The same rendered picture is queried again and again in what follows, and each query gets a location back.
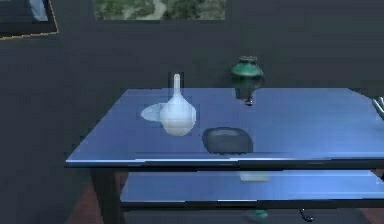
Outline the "white long-necked vase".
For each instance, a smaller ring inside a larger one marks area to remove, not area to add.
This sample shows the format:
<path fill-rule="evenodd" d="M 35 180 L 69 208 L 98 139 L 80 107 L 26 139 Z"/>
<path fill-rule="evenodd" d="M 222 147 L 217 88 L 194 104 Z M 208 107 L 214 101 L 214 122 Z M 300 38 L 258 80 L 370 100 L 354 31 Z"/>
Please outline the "white long-necked vase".
<path fill-rule="evenodd" d="M 172 136 L 187 135 L 196 123 L 196 109 L 181 93 L 181 76 L 173 75 L 173 95 L 160 111 L 160 122 Z"/>

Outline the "green round vase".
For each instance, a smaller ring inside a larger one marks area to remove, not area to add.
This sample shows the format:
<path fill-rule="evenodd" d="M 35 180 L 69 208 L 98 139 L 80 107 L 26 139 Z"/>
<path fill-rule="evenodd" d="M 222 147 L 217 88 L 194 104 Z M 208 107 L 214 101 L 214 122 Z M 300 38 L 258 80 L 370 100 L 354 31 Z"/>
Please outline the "green round vase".
<path fill-rule="evenodd" d="M 238 63 L 231 68 L 231 73 L 241 77 L 263 77 L 264 73 L 257 64 L 256 56 L 240 56 Z"/>

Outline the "pale round plate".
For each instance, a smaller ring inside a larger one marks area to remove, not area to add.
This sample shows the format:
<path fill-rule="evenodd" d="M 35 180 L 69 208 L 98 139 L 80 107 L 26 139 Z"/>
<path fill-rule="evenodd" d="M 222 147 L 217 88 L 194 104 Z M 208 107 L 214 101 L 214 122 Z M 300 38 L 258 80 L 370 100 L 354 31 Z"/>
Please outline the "pale round plate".
<path fill-rule="evenodd" d="M 150 105 L 141 112 L 141 117 L 147 121 L 159 122 L 163 106 L 164 103 Z"/>

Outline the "dark grey bowl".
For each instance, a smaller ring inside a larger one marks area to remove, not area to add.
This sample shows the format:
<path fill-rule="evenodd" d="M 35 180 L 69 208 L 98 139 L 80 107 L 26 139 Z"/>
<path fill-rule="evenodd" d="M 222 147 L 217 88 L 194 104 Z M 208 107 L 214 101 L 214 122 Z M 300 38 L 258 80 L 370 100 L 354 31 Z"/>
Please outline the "dark grey bowl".
<path fill-rule="evenodd" d="M 240 128 L 217 127 L 203 132 L 202 142 L 205 149 L 213 154 L 247 154 L 253 151 L 253 140 Z"/>

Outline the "pale flat box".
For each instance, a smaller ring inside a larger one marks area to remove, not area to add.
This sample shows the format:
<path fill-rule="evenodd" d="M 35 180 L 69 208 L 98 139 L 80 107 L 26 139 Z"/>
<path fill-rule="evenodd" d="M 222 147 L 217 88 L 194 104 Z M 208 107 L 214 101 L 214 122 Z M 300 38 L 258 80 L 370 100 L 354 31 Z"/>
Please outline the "pale flat box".
<path fill-rule="evenodd" d="M 265 182 L 269 180 L 269 175 L 265 172 L 246 171 L 239 174 L 243 182 Z"/>

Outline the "blue two-tier table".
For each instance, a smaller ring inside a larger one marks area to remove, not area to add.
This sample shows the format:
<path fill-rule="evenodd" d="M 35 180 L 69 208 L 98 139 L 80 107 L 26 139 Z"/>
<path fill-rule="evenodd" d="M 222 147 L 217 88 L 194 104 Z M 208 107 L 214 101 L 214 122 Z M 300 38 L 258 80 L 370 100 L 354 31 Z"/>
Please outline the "blue two-tier table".
<path fill-rule="evenodd" d="M 142 110 L 166 89 L 130 89 L 68 157 L 90 170 L 105 224 L 126 210 L 384 207 L 384 121 L 370 100 L 346 88 L 266 88 L 247 106 L 231 88 L 187 88 L 195 127 L 167 134 Z M 247 154 L 209 153 L 208 128 L 253 140 Z M 239 174 L 265 172 L 265 182 Z"/>

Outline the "small green object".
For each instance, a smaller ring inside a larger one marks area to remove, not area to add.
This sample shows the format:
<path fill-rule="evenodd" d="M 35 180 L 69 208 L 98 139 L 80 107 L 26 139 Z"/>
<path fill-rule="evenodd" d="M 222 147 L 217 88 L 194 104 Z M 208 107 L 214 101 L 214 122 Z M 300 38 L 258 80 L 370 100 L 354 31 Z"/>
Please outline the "small green object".
<path fill-rule="evenodd" d="M 268 217 L 266 210 L 249 210 L 248 217 L 252 220 L 264 220 Z"/>

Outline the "black curved object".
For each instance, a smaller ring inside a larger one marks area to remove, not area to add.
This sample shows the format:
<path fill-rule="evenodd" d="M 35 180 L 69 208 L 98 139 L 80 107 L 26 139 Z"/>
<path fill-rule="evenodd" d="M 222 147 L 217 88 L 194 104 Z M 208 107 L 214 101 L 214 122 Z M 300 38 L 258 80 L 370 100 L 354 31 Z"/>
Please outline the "black curved object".
<path fill-rule="evenodd" d="M 300 209 L 299 212 L 301 214 L 302 219 L 305 222 L 313 222 L 314 221 L 314 217 L 309 215 L 309 214 L 307 214 L 305 209 Z"/>

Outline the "grey metal utensil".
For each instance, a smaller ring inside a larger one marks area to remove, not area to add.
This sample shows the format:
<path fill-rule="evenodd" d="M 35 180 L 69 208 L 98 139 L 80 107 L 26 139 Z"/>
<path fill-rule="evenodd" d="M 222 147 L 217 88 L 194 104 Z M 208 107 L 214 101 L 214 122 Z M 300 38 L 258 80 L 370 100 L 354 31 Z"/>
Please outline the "grey metal utensil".
<path fill-rule="evenodd" d="M 384 120 L 384 98 L 378 97 L 377 99 L 372 100 L 372 104 L 377 112 L 377 114 Z"/>

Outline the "gold-framed dark picture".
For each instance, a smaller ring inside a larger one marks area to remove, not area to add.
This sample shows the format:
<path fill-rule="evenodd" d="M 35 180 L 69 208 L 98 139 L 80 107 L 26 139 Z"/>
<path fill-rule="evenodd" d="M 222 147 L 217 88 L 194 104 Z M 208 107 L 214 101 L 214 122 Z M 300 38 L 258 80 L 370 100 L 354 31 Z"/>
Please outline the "gold-framed dark picture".
<path fill-rule="evenodd" d="M 58 33 L 51 0 L 0 0 L 0 40 Z"/>

